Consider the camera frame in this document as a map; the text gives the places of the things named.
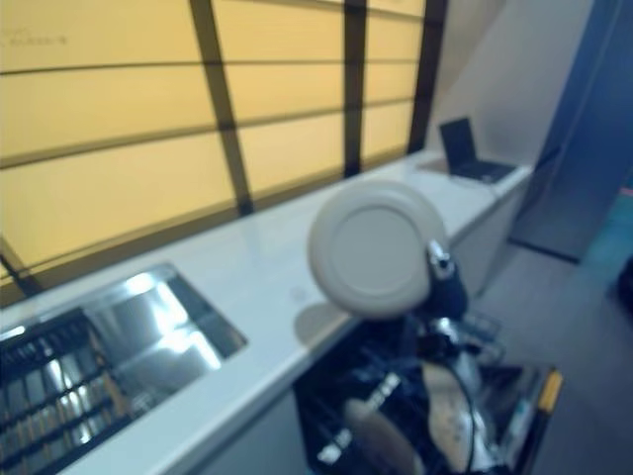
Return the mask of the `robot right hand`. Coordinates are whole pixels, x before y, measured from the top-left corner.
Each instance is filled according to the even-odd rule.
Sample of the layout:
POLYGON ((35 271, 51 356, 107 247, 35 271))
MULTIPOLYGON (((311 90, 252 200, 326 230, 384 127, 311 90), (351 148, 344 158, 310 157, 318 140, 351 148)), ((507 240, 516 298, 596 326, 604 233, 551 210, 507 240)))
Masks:
POLYGON ((468 310, 469 297, 456 260, 435 239, 428 243, 426 256, 430 291, 425 310, 437 318, 462 321, 468 310))

